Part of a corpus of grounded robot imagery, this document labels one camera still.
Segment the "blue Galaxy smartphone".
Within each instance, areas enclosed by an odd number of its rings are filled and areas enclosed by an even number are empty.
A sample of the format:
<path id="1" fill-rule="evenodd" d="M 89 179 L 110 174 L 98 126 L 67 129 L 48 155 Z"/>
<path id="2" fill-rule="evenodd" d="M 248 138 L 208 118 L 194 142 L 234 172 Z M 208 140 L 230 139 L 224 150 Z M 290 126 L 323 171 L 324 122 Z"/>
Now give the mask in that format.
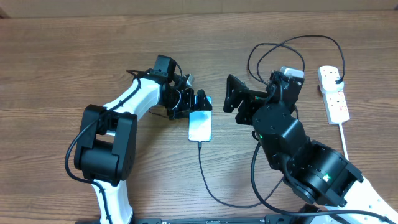
<path id="1" fill-rule="evenodd" d="M 189 114 L 188 140 L 210 142 L 212 140 L 212 110 Z"/>

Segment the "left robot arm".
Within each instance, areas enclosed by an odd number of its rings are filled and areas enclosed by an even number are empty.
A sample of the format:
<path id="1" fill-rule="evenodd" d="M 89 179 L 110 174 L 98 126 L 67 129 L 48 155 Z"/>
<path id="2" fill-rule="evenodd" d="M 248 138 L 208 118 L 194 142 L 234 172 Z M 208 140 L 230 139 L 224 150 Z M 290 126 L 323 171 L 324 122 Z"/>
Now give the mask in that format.
<path id="1" fill-rule="evenodd" d="M 132 85 L 103 106 L 88 105 L 80 130 L 65 155 L 65 170 L 90 184 L 101 212 L 97 223 L 134 223 L 127 178 L 135 160 L 137 123 L 152 107 L 162 105 L 169 120 L 210 112 L 210 97 L 192 89 L 192 75 L 176 74 L 179 64 L 158 55 L 153 68 L 129 70 Z"/>

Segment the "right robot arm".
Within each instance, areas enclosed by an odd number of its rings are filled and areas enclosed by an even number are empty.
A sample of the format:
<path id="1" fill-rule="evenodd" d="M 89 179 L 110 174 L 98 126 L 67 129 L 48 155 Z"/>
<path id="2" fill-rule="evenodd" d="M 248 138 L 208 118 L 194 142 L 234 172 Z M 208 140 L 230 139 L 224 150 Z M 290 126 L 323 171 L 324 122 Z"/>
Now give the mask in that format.
<path id="1" fill-rule="evenodd" d="M 397 223 L 397 212 L 344 155 L 310 139 L 292 116 L 304 83 L 303 75 L 273 71 L 265 92 L 250 90 L 229 75 L 224 112 L 238 110 L 236 122 L 251 125 L 271 169 L 305 201 L 298 212 L 275 208 L 260 194 L 259 201 L 275 215 L 266 223 Z"/>

